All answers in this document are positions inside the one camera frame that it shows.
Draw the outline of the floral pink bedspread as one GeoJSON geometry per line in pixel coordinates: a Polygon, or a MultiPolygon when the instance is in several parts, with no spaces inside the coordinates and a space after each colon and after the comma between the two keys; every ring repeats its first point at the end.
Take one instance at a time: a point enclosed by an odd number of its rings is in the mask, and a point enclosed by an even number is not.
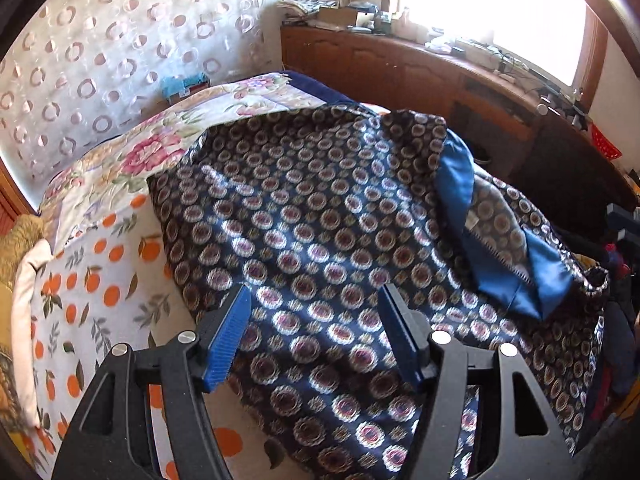
{"type": "Polygon", "coordinates": [[[139,207],[148,192],[146,178],[178,162],[213,125],[336,98],[325,84],[292,70],[218,84],[189,96],[102,142],[57,174],[40,205],[43,238],[58,254],[110,214],[139,207]]]}

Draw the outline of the dark clothes pile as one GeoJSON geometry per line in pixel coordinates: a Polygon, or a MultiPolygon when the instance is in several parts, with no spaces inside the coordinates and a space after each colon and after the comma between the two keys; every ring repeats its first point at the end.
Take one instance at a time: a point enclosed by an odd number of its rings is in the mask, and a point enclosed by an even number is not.
{"type": "Polygon", "coordinates": [[[609,204],[600,240],[567,240],[586,266],[603,266],[610,277],[588,408],[589,417],[600,422],[613,412],[634,411],[639,403],[630,396],[639,380],[639,213],[609,204]]]}

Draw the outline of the cardboard box on sideboard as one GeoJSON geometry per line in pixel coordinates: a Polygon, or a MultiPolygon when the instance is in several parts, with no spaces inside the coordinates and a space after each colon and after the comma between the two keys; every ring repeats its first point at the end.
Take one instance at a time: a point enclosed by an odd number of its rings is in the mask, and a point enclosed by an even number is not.
{"type": "Polygon", "coordinates": [[[368,27],[374,13],[360,12],[353,8],[321,8],[317,20],[338,27],[368,27]]]}

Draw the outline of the wooden sideboard cabinet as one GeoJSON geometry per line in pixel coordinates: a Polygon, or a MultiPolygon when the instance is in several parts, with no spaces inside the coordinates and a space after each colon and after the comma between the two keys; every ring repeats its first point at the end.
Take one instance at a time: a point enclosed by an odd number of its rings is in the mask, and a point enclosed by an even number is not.
{"type": "Polygon", "coordinates": [[[442,116],[459,136],[490,155],[489,170],[519,188],[553,220],[628,211],[638,195],[586,137],[555,112],[540,114],[533,96],[468,62],[407,41],[280,29],[282,62],[363,103],[442,116]]]}

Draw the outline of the navy medallion patterned garment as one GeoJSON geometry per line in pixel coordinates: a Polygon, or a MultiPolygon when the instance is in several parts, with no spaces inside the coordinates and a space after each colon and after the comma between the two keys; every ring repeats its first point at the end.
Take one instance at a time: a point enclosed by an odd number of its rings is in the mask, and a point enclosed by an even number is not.
{"type": "Polygon", "coordinates": [[[422,399],[378,314],[386,285],[464,344],[517,346],[575,451],[608,277],[442,118],[323,105],[227,122],[148,187],[186,307],[252,293],[230,384],[315,477],[391,479],[409,451],[422,399]]]}

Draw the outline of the window with wooden frame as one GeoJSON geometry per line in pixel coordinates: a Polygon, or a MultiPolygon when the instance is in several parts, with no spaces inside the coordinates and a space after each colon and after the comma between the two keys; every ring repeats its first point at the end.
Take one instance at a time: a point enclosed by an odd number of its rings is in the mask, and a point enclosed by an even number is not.
{"type": "Polygon", "coordinates": [[[589,110],[608,33],[586,0],[382,0],[396,36],[439,49],[475,48],[477,62],[506,66],[525,90],[558,87],[589,110]]]}

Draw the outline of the white circle patterned curtain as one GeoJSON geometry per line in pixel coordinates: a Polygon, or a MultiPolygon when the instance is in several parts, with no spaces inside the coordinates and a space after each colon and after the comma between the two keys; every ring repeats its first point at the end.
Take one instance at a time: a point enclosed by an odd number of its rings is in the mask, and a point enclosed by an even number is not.
{"type": "Polygon", "coordinates": [[[168,78],[265,63],[265,0],[46,0],[1,62],[1,158],[29,206],[101,142],[150,117],[168,78]]]}

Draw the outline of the orange fruit print blanket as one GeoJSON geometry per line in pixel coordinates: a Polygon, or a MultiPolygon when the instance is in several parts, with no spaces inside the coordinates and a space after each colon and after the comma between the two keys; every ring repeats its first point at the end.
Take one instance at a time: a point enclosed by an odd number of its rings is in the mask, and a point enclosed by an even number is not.
{"type": "MultiPolygon", "coordinates": [[[[181,290],[167,266],[163,232],[149,193],[137,208],[122,208],[71,240],[62,252],[37,271],[32,297],[32,352],[37,412],[40,426],[29,434],[35,468],[50,479],[66,430],[80,398],[114,344],[126,342],[134,350],[164,344],[194,327],[194,316],[184,305],[181,290]]],[[[254,296],[252,325],[241,350],[250,351],[262,332],[262,342],[276,334],[273,309],[284,309],[295,299],[291,287],[280,292],[280,304],[266,287],[262,267],[245,259],[222,266],[234,282],[250,284],[254,296]]],[[[206,398],[213,407],[215,437],[233,479],[312,479],[262,430],[267,419],[250,404],[262,390],[241,388],[231,375],[206,398]]]]}

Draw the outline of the red perforated basket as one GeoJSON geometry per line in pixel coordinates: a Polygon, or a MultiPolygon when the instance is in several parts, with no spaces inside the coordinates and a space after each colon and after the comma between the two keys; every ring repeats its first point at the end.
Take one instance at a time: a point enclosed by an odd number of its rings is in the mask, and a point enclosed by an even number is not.
{"type": "Polygon", "coordinates": [[[591,142],[596,150],[609,162],[620,159],[622,151],[608,140],[596,124],[590,125],[591,142]]]}

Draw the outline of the olive green embroidered cushion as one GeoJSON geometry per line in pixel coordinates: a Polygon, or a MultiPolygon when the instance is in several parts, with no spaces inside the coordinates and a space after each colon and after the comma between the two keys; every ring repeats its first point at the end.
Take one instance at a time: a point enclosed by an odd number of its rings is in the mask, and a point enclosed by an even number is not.
{"type": "Polygon", "coordinates": [[[25,429],[16,393],[11,350],[11,308],[14,278],[24,255],[42,237],[43,222],[32,214],[21,214],[9,231],[1,235],[1,423],[9,434],[25,429]]]}

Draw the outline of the small teal box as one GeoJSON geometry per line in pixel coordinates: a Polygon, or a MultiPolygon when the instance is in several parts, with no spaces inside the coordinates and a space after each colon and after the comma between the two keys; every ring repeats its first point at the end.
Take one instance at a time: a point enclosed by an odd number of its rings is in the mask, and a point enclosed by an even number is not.
{"type": "Polygon", "coordinates": [[[160,91],[163,98],[172,105],[209,86],[209,76],[206,73],[197,73],[186,77],[163,78],[160,82],[160,91]]]}

